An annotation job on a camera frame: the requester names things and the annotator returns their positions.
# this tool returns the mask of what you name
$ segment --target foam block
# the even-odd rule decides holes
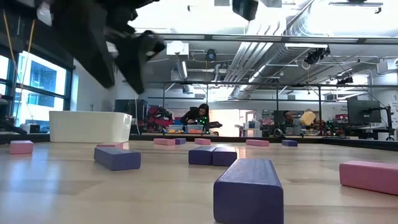
[[[348,187],[398,195],[398,164],[345,162],[340,164],[340,183]]]
[[[188,163],[192,165],[212,165],[216,147],[200,146],[188,152]]]
[[[209,146],[211,144],[211,140],[210,139],[195,139],[195,144],[201,144],[201,145]]]
[[[213,151],[213,166],[230,166],[238,155],[233,147],[218,147]]]
[[[187,142],[184,138],[175,139],[175,144],[185,144]]]
[[[154,144],[163,146],[175,146],[175,139],[154,139]]]
[[[97,147],[116,147],[118,149],[123,149],[123,142],[111,142],[111,143],[101,143]]]
[[[294,140],[282,140],[282,145],[284,146],[297,146],[297,141]]]
[[[33,152],[33,142],[31,141],[11,141],[10,154],[31,154]]]
[[[139,169],[141,153],[116,147],[96,147],[94,160],[109,170]]]
[[[268,147],[269,146],[269,141],[248,139],[248,140],[246,140],[246,145],[247,146]]]
[[[284,223],[284,192],[270,160],[238,159],[214,183],[218,223]]]

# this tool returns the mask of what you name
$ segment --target spotlight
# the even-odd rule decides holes
[[[347,77],[345,79],[337,81],[337,85],[345,85],[347,83],[354,83],[353,77]]]
[[[206,61],[208,62],[214,62],[217,60],[217,54],[214,49],[209,49],[206,54]]]
[[[320,60],[323,60],[325,56],[330,55],[330,49],[329,47],[323,49],[323,48],[318,48],[314,52],[308,52],[307,58],[304,60],[309,65],[313,65]]]

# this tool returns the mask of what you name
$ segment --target window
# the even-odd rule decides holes
[[[66,74],[64,68],[36,55],[29,54],[28,57],[27,52],[19,54],[18,83],[23,80],[24,85],[64,95]]]
[[[0,94],[2,94],[2,95],[6,94],[6,85],[5,84],[0,84]]]
[[[35,123],[40,128],[49,125],[49,111],[62,111],[63,99],[47,96],[33,91],[16,88],[14,101],[14,116],[16,117],[16,126],[20,124]]]
[[[0,55],[0,78],[7,79],[8,58]]]

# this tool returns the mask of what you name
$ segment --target yellow object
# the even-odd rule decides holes
[[[306,126],[309,126],[309,125],[312,124],[312,121],[316,117],[317,116],[312,111],[306,111],[306,112],[304,112],[303,116],[301,117],[301,123],[306,125]]]

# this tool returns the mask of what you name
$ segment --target woman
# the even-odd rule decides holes
[[[198,108],[193,107],[188,111],[182,118],[181,123],[183,125],[187,124],[207,124],[209,123],[209,106],[207,104],[202,104]]]

